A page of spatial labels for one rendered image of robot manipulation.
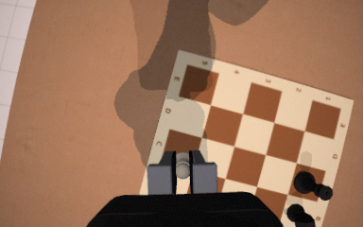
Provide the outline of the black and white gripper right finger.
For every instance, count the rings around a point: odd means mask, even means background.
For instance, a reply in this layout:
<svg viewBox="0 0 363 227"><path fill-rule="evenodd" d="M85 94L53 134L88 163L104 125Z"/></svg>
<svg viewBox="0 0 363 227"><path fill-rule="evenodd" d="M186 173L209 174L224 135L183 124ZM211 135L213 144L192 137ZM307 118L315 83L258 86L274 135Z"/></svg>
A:
<svg viewBox="0 0 363 227"><path fill-rule="evenodd" d="M189 150L190 191L217 193L217 164L205 162L200 150Z"/></svg>

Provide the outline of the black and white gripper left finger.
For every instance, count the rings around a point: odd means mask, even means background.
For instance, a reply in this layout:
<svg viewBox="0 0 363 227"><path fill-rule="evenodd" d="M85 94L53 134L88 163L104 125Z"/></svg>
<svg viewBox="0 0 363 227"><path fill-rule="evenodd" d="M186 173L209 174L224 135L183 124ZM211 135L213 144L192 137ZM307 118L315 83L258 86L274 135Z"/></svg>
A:
<svg viewBox="0 0 363 227"><path fill-rule="evenodd" d="M166 151L159 164L147 167L147 193L149 195L176 194L176 151Z"/></svg>

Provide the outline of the brown and cream chessboard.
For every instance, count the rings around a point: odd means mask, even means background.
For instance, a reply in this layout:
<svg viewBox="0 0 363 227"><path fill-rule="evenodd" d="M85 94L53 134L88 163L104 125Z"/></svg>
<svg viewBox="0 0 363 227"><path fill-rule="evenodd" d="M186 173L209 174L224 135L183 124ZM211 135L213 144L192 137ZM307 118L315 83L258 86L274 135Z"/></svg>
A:
<svg viewBox="0 0 363 227"><path fill-rule="evenodd" d="M329 201L294 187L301 172L333 189L354 101L179 50L147 161L200 150L217 193L258 197L283 223L299 204L321 227Z"/></svg>

